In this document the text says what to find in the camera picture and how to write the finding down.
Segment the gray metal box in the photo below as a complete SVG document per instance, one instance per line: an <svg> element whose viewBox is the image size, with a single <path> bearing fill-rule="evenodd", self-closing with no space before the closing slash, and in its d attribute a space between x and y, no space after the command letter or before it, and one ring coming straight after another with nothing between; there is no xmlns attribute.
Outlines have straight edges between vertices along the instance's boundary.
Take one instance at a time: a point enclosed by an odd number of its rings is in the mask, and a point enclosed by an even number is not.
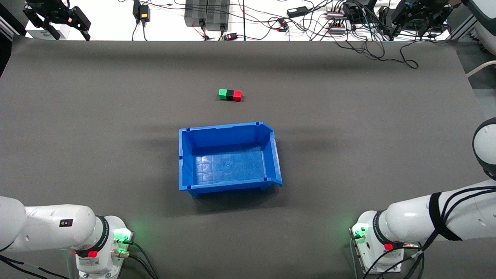
<svg viewBox="0 0 496 279"><path fill-rule="evenodd" d="M200 26L200 20L207 19L207 0L186 0L186 26Z"/></svg>
<svg viewBox="0 0 496 279"><path fill-rule="evenodd" d="M221 31L229 27L229 0L208 0L206 27L209 31Z"/></svg>

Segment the green cube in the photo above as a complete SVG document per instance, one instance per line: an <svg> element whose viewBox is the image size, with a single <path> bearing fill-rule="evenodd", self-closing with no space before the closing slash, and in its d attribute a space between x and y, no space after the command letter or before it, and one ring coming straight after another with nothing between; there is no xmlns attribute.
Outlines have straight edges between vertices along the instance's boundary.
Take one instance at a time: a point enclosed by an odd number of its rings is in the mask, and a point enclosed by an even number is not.
<svg viewBox="0 0 496 279"><path fill-rule="evenodd" d="M227 89L219 89L219 99L227 100Z"/></svg>

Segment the white hose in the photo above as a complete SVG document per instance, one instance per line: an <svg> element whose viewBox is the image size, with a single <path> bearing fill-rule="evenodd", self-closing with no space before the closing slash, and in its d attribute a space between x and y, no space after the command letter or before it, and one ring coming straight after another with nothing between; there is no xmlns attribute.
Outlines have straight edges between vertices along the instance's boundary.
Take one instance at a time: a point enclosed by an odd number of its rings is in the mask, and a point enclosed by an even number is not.
<svg viewBox="0 0 496 279"><path fill-rule="evenodd" d="M496 65L496 60L486 62L486 63L478 66L477 68L471 70L470 72L467 73L467 77L472 76L473 74L477 73L478 71L480 71L480 70L482 70L485 67L490 66L490 65Z"/></svg>

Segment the red and black label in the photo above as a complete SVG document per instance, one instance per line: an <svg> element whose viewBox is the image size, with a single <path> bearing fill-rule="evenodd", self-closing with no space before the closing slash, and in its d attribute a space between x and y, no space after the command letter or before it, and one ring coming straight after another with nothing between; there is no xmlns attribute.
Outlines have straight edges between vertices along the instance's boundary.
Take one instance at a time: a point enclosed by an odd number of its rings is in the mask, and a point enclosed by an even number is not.
<svg viewBox="0 0 496 279"><path fill-rule="evenodd" d="M72 221L74 219L62 219L59 222L59 227L72 227Z"/></svg>

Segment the colored block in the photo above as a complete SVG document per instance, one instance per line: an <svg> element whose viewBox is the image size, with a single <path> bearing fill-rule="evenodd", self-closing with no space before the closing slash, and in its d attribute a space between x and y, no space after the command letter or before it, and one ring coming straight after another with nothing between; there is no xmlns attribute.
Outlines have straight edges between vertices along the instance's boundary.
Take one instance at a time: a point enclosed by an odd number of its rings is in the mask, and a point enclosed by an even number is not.
<svg viewBox="0 0 496 279"><path fill-rule="evenodd" d="M227 89L219 89L219 99L227 100Z"/></svg>
<svg viewBox="0 0 496 279"><path fill-rule="evenodd" d="M234 90L227 89L226 99L228 101L234 101Z"/></svg>
<svg viewBox="0 0 496 279"><path fill-rule="evenodd" d="M236 102L241 102L242 96L243 96L243 93L241 91L235 90L234 95L233 95L233 100Z"/></svg>

